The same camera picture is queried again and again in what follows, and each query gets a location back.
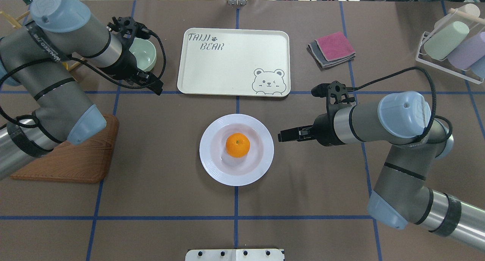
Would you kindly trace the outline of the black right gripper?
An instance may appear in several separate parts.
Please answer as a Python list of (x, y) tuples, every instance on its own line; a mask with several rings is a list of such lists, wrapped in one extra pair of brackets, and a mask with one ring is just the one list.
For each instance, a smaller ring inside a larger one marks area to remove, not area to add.
[(335, 133), (333, 120), (328, 115), (317, 116), (311, 126), (290, 128), (278, 133), (279, 142), (310, 140), (316, 140), (320, 145), (326, 147), (343, 145)]

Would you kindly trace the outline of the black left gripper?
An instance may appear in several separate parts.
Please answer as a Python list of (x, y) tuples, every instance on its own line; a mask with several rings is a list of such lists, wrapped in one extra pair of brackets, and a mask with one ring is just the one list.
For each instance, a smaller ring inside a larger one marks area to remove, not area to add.
[(118, 60), (110, 66), (102, 68), (102, 72), (110, 76), (109, 81), (122, 88), (147, 88), (156, 95), (163, 92), (164, 83), (155, 75), (138, 68), (135, 56), (128, 50), (123, 49)]

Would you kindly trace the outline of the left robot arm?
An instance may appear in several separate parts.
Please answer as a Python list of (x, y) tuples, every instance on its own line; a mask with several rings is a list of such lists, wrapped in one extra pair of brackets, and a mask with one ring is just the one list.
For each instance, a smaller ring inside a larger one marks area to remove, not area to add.
[(63, 142), (79, 145), (106, 127), (64, 62), (83, 64), (123, 88), (163, 91), (161, 76), (139, 68), (129, 50), (135, 38), (158, 35), (132, 17), (105, 25), (80, 0), (30, 0), (30, 15), (29, 23), (1, 38), (1, 83), (23, 86), (39, 107), (18, 117), (1, 110), (1, 179)]

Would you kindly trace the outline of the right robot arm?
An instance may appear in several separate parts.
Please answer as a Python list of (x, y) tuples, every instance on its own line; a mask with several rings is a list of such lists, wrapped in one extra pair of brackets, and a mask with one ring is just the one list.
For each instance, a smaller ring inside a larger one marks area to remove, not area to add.
[(425, 186), (433, 162), (451, 151), (454, 140), (451, 129), (431, 117), (418, 92), (394, 93), (367, 104), (331, 103), (312, 125), (282, 130), (278, 140), (316, 140), (323, 146), (389, 142), (369, 197), (370, 216), (399, 230), (413, 223), (484, 250), (484, 210)]

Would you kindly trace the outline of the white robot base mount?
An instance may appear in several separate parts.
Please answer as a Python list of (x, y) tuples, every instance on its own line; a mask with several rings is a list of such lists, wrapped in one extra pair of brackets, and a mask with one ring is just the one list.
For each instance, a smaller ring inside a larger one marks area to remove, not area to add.
[(285, 253), (277, 248), (193, 249), (186, 261), (284, 261)]

